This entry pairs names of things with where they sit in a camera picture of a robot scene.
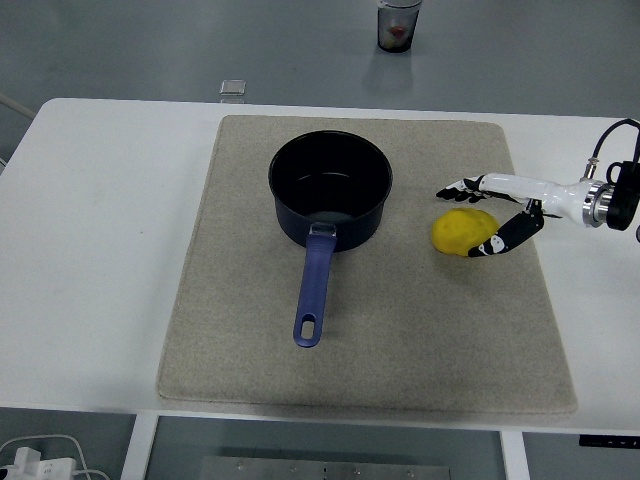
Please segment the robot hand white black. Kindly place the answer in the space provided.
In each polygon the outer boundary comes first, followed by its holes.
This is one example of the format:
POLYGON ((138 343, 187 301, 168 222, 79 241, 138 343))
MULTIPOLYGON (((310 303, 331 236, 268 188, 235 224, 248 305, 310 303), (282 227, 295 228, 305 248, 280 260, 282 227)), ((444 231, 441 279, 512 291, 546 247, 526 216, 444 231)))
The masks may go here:
POLYGON ((586 226, 594 202, 588 198, 592 184, 582 181, 560 185, 550 181, 500 173, 463 178, 438 191, 444 200, 476 203, 499 198, 524 206, 487 240, 471 247, 468 255, 484 257, 504 254, 520 246, 537 232, 547 217, 565 218, 586 226))

